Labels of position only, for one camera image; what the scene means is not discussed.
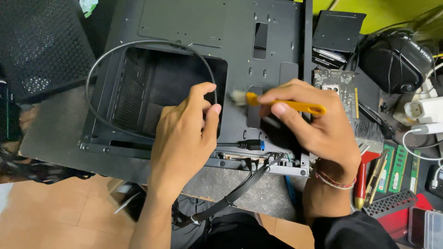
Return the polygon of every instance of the tile floor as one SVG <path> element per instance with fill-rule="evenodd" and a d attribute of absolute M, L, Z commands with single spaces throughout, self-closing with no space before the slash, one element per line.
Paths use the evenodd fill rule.
<path fill-rule="evenodd" d="M 0 214 L 0 249 L 123 249 L 134 230 L 106 199 L 110 178 L 69 178 L 53 185 L 14 183 Z M 270 234 L 297 249 L 314 248 L 309 227 L 261 215 Z"/>

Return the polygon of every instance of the yellow brush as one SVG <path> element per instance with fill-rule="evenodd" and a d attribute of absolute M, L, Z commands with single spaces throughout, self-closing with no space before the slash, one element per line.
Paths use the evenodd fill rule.
<path fill-rule="evenodd" d="M 257 97 L 258 96 L 255 93 L 249 93 L 249 92 L 246 93 L 240 90 L 234 90 L 231 93 L 231 98 L 235 101 L 237 106 L 261 105 L 261 103 L 257 102 Z M 288 106 L 292 107 L 293 109 L 299 112 L 305 112 L 315 115 L 324 115 L 326 113 L 326 109 L 322 105 L 308 104 L 308 103 L 288 101 L 288 100 L 274 100 L 270 103 L 266 103 L 265 105 L 273 105 L 278 102 L 286 103 Z"/>

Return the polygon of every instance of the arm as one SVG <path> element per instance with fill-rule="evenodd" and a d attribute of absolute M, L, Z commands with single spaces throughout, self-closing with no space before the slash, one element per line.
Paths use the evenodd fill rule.
<path fill-rule="evenodd" d="M 131 249 L 171 247 L 171 206 L 217 146 L 222 107 L 211 106 L 203 98 L 215 88 L 208 82 L 195 85 L 179 106 L 163 108 L 152 147 L 146 201 L 132 235 Z"/>
<path fill-rule="evenodd" d="M 322 158 L 317 168 L 334 181 L 352 183 L 361 160 L 352 127 L 340 98 L 334 91 L 319 90 L 300 80 L 291 80 L 259 97 L 267 103 L 275 99 L 321 104 L 323 116 L 314 116 L 307 123 L 301 115 L 284 103 L 274 104 L 270 110 L 295 134 L 309 152 Z M 317 217 L 341 217 L 350 214 L 350 190 L 331 187 L 315 176 L 308 179 L 303 192 L 303 207 L 308 224 Z"/>

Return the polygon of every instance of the black sleeve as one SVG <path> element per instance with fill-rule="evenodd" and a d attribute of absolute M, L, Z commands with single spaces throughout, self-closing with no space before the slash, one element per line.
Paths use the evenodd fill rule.
<path fill-rule="evenodd" d="M 378 223 L 360 211 L 337 218 L 317 218 L 312 224 L 315 249 L 397 249 L 398 246 Z"/>

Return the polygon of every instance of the bracelet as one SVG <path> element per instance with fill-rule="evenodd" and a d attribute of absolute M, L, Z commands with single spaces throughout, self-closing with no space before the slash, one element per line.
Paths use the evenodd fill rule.
<path fill-rule="evenodd" d="M 316 171 L 315 171 L 315 177 L 320 178 L 320 180 L 322 180 L 324 183 L 328 184 L 329 186 L 334 187 L 334 188 L 338 188 L 341 190 L 347 190 L 347 189 L 353 188 L 355 182 L 357 181 L 357 178 L 355 178 L 351 184 L 341 184 L 341 183 L 334 181 L 333 179 L 331 179 L 331 177 L 327 176 L 325 173 L 323 173 L 322 171 L 319 171 L 318 169 L 316 169 Z"/>

